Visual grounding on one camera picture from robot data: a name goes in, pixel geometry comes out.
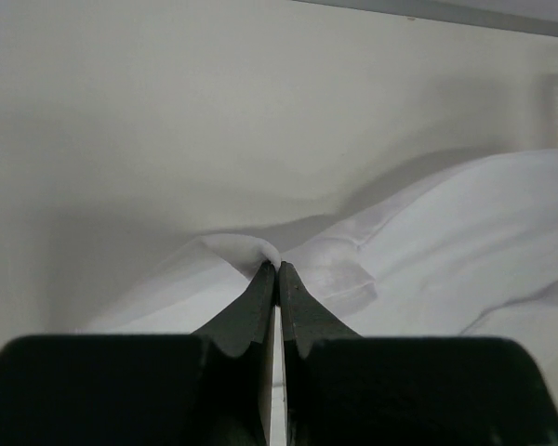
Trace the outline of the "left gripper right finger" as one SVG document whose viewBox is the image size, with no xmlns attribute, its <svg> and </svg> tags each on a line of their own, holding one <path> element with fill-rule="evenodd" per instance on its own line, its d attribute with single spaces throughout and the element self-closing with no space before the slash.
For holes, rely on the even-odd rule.
<svg viewBox="0 0 558 446">
<path fill-rule="evenodd" d="M 363 337 L 278 271 L 290 445 L 558 445 L 531 356 L 496 337 Z"/>
</svg>

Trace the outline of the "white t-shirt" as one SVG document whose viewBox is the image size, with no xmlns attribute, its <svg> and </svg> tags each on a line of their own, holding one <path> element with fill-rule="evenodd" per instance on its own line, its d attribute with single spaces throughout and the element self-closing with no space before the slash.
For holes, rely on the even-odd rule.
<svg viewBox="0 0 558 446">
<path fill-rule="evenodd" d="M 237 234 L 166 259 L 86 332 L 190 331 L 259 265 L 291 263 L 362 335 L 495 335 L 558 358 L 558 150 L 496 155 L 427 177 L 280 252 Z"/>
</svg>

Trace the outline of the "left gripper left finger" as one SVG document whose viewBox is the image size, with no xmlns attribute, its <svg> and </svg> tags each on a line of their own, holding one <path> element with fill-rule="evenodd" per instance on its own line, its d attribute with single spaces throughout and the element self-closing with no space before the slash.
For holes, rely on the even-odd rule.
<svg viewBox="0 0 558 446">
<path fill-rule="evenodd" d="M 265 445 L 275 269 L 191 334 L 27 335 L 0 350 L 0 445 Z"/>
</svg>

